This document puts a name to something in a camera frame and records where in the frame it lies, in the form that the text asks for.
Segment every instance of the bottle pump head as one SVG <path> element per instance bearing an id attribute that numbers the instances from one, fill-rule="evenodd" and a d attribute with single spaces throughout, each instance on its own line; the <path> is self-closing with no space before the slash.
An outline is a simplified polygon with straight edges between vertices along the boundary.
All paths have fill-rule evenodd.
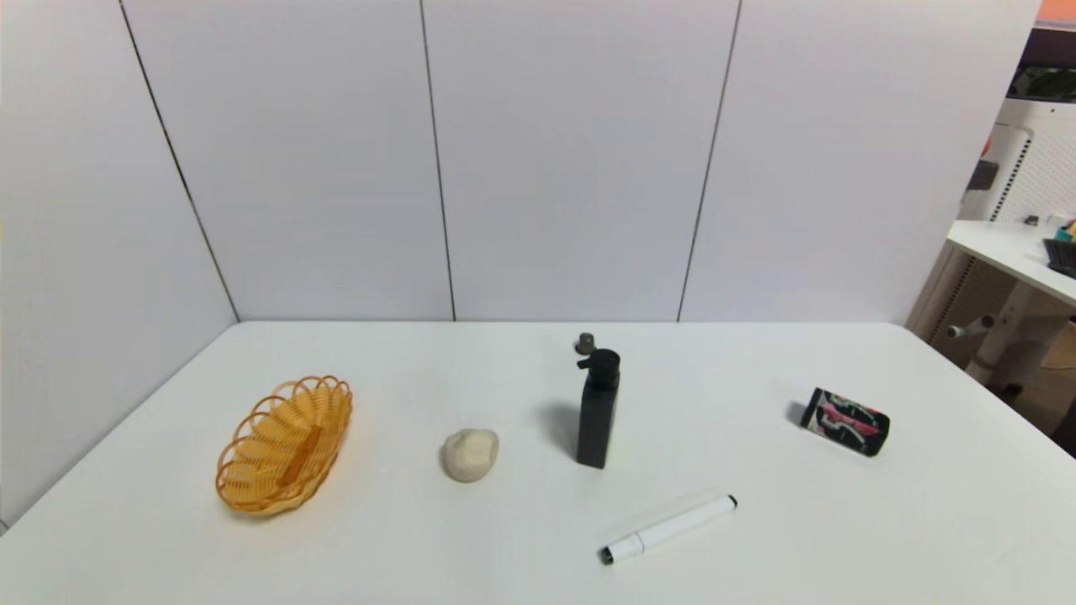
<path id="1" fill-rule="evenodd" d="M 580 369 L 590 370 L 592 378 L 612 380 L 620 375 L 620 355 L 609 349 L 598 349 L 590 357 L 576 363 Z"/>

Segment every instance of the white clay ball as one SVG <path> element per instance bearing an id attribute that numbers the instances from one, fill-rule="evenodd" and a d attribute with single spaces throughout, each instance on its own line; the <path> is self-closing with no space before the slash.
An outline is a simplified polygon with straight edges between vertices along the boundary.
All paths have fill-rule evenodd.
<path id="1" fill-rule="evenodd" d="M 472 483 L 497 462 L 500 440 L 485 428 L 464 428 L 444 440 L 444 470 L 461 483 Z"/>

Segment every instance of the orange basket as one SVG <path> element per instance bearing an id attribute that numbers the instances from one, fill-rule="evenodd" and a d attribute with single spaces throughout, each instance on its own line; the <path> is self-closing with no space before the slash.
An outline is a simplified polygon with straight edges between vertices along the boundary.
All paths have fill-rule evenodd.
<path id="1" fill-rule="evenodd" d="M 278 386 L 239 423 L 221 452 L 221 500 L 251 515 L 275 515 L 310 500 L 336 462 L 351 398 L 348 383 L 332 376 Z"/>

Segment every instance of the black bottle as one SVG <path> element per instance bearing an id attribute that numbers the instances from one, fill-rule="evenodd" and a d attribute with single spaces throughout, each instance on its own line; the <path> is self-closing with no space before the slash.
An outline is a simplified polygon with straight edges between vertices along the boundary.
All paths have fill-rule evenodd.
<path id="1" fill-rule="evenodd" d="M 579 445 L 576 462 L 605 468 L 612 420 L 617 412 L 617 389 L 620 388 L 620 355 L 609 349 L 598 349 L 578 363 L 589 369 L 583 385 L 583 404 L 579 412 Z"/>

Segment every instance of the white wall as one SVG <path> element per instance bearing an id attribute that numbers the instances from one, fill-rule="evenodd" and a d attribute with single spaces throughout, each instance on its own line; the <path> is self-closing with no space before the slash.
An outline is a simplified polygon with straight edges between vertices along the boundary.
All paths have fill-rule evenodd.
<path id="1" fill-rule="evenodd" d="M 736 0 L 426 0 L 456 315 L 674 321 Z"/>
<path id="2" fill-rule="evenodd" d="M 0 220 L 13 522 L 235 321 L 117 2 L 4 2 Z"/>
<path id="3" fill-rule="evenodd" d="M 682 319 L 903 323 L 1038 0 L 745 0 Z"/>
<path id="4" fill-rule="evenodd" d="M 241 319 L 451 319 L 417 0 L 126 0 Z"/>

